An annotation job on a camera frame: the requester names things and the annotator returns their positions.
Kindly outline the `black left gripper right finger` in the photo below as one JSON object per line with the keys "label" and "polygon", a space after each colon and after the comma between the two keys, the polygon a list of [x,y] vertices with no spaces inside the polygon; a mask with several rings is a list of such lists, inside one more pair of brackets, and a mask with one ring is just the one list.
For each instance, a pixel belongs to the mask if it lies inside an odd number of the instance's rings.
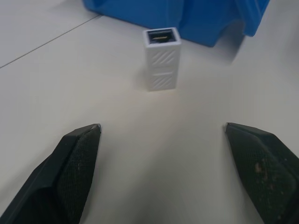
{"label": "black left gripper right finger", "polygon": [[227,123],[229,142],[241,183],[265,224],[299,222],[299,159],[274,134]]}

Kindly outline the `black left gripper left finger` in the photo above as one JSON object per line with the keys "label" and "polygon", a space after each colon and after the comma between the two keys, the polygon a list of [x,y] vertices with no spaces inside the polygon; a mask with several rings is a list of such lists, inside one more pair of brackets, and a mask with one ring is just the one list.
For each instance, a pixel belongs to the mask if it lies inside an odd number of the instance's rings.
{"label": "black left gripper left finger", "polygon": [[62,137],[37,166],[0,217],[2,224],[78,224],[87,201],[101,126],[92,124]]}

